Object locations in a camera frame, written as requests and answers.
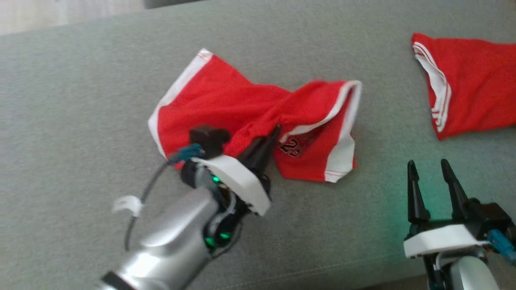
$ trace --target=white cable clip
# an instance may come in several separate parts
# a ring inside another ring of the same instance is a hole
[[[142,207],[143,204],[139,198],[135,196],[124,196],[115,200],[112,211],[115,213],[121,210],[130,210],[133,212],[134,217],[138,217]]]

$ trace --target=white stripe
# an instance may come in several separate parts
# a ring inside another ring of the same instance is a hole
[[[338,112],[341,110],[342,106],[344,105],[344,103],[346,102],[346,98],[348,96],[348,92],[352,89],[352,88],[356,88],[355,91],[357,90],[361,90],[362,88],[362,83],[358,80],[350,80],[349,82],[346,82],[340,89],[339,93],[338,93],[338,96],[337,96],[337,100],[335,101],[335,103],[333,104],[333,107],[331,108],[330,112],[326,115],[326,117],[324,117],[324,119],[320,120],[319,122],[315,123],[315,124],[310,124],[310,125],[300,125],[300,126],[297,126],[295,127],[292,131],[290,132],[287,132],[285,133],[281,138],[280,138],[280,142],[281,143],[285,143],[287,141],[287,138],[289,136],[292,136],[292,135],[301,135],[301,134],[304,134],[304,133],[307,133],[307,132],[310,132],[311,130],[321,126],[321,125],[324,125],[326,124],[328,121],[330,121],[331,119],[333,119],[333,117],[335,117]]]
[[[428,49],[419,42],[414,42],[412,47],[416,53],[416,59],[427,72],[430,86],[436,95],[436,101],[431,109],[432,118],[435,119],[437,131],[442,132],[446,125],[446,120],[448,119],[448,108],[450,99],[452,98],[452,88],[444,73],[437,67],[436,62]]]
[[[168,89],[165,96],[158,102],[158,105],[154,109],[149,121],[147,122],[149,126],[149,130],[151,131],[152,138],[156,142],[158,146],[158,150],[165,156],[165,152],[163,151],[163,146],[159,140],[158,134],[158,115],[159,109],[164,106],[168,106],[172,103],[175,98],[181,93],[181,91],[185,88],[185,86],[190,82],[190,80],[211,60],[213,53],[209,52],[206,49],[201,49],[197,56],[190,62],[190,64],[186,67],[186,69],[181,73],[181,75],[177,78],[177,80],[172,84],[172,86]]]
[[[357,116],[360,96],[362,94],[362,83],[358,80],[351,80],[342,86],[339,97],[346,99],[351,97],[349,105],[342,119],[341,131],[338,135],[337,144],[332,148],[326,160],[325,180],[328,182],[337,182],[348,172],[353,170],[353,157],[355,142],[351,137],[351,128],[353,128],[355,118]]]

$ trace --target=gray fabric surface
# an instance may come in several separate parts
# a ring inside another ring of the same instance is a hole
[[[516,41],[516,4],[500,1],[204,1],[1,38],[4,289],[89,289],[123,257],[128,214],[162,161],[147,129],[158,100],[206,47],[251,81],[296,89],[359,79],[355,171],[337,184],[283,180],[248,217],[239,244],[190,289],[355,289],[419,275],[406,260],[406,164],[433,217],[451,209],[439,160],[470,196],[516,217],[516,128],[437,141],[414,31]],[[157,184],[135,238],[185,194]]]

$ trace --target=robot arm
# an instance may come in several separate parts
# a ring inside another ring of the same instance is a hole
[[[408,221],[405,255],[422,257],[430,290],[498,290],[486,263],[489,251],[516,266],[516,226],[497,204],[468,198],[447,160],[441,160],[449,187],[451,219],[432,220],[425,208],[414,161],[408,163]]]
[[[280,126],[259,137],[238,157],[221,155],[229,134],[200,127],[190,142],[201,146],[181,179],[194,188],[169,207],[151,226],[136,251],[116,271],[108,272],[98,290],[179,290],[186,288],[215,257],[237,241],[241,221],[270,206],[270,181],[263,173],[276,145]]]

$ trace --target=black band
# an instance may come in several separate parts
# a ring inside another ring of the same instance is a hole
[[[116,290],[136,290],[113,271],[109,271],[101,280]]]

